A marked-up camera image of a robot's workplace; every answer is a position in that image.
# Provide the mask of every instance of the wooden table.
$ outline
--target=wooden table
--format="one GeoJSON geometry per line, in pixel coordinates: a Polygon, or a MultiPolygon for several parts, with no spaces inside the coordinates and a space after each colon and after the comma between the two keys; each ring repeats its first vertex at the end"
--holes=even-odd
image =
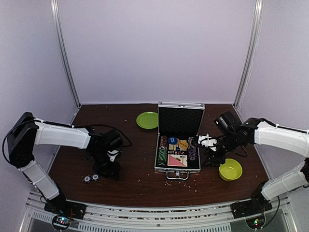
{"type": "MultiPolygon", "coordinates": [[[[200,134],[220,135],[214,119],[234,109],[231,105],[206,105],[200,134]]],[[[84,105],[74,124],[102,123],[121,129],[133,146],[124,148],[119,162],[120,180],[100,179],[85,184],[83,175],[92,175],[92,164],[85,160],[85,150],[62,147],[57,154],[50,176],[61,186],[66,197],[87,203],[119,206],[185,206],[220,203],[249,198],[255,188],[268,180],[254,147],[249,145],[247,158],[228,154],[243,167],[243,175],[234,182],[219,177],[218,168],[202,167],[200,174],[187,181],[167,181],[163,173],[155,173],[157,129],[144,130],[137,126],[136,117],[145,111],[157,112],[156,104],[84,105]]],[[[107,129],[97,128],[100,132],[107,129]]]]}

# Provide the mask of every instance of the white backdrop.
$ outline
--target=white backdrop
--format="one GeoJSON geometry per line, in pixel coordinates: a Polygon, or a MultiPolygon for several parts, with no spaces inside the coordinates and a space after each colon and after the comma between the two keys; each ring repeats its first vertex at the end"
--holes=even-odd
{"type": "MultiPolygon", "coordinates": [[[[266,1],[252,73],[240,104],[243,119],[264,117],[281,125],[309,129],[309,1],[266,1]]],[[[271,176],[292,169],[304,157],[258,146],[271,176]]],[[[308,189],[290,194],[300,232],[307,232],[308,189]]]]}
{"type": "MultiPolygon", "coordinates": [[[[49,1],[0,1],[0,141],[26,111],[69,123],[76,111],[49,1]]],[[[36,146],[45,168],[55,146],[36,146]]],[[[0,231],[16,232],[31,184],[0,158],[0,231]]]]}
{"type": "Polygon", "coordinates": [[[233,103],[254,0],[60,0],[81,103],[233,103]]]}

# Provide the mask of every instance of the blue poker chip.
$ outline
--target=blue poker chip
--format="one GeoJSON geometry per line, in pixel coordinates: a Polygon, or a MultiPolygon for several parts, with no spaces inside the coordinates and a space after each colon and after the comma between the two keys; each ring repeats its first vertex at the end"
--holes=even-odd
{"type": "Polygon", "coordinates": [[[178,139],[176,137],[169,137],[168,143],[171,145],[176,145],[178,143],[178,139]]]}

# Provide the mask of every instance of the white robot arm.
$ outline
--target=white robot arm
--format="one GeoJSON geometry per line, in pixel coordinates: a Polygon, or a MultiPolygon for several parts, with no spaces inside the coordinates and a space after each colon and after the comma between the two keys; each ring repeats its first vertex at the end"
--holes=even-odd
{"type": "Polygon", "coordinates": [[[94,159],[94,171],[103,177],[118,180],[120,165],[115,159],[123,147],[123,140],[116,130],[105,134],[92,127],[75,127],[34,118],[24,113],[6,136],[11,165],[41,192],[46,199],[45,209],[54,213],[71,214],[82,218],[85,205],[68,202],[61,188],[50,178],[32,154],[34,145],[61,145],[86,149],[94,159]]]}
{"type": "Polygon", "coordinates": [[[232,205],[235,218],[248,216],[260,211],[269,200],[299,187],[309,187],[309,130],[282,127],[264,118],[249,118],[241,123],[230,112],[225,112],[215,120],[220,138],[199,136],[197,143],[206,147],[203,166],[220,166],[225,163],[225,154],[246,144],[270,145],[298,153],[305,157],[294,169],[283,175],[262,183],[252,194],[248,204],[232,205]]]}

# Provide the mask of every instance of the open case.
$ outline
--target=open case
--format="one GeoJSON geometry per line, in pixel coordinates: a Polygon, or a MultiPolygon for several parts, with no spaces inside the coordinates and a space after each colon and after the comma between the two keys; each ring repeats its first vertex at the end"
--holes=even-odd
{"type": "Polygon", "coordinates": [[[187,180],[199,173],[199,148],[192,145],[198,136],[205,105],[199,103],[159,102],[159,127],[154,169],[167,179],[187,180]]]}

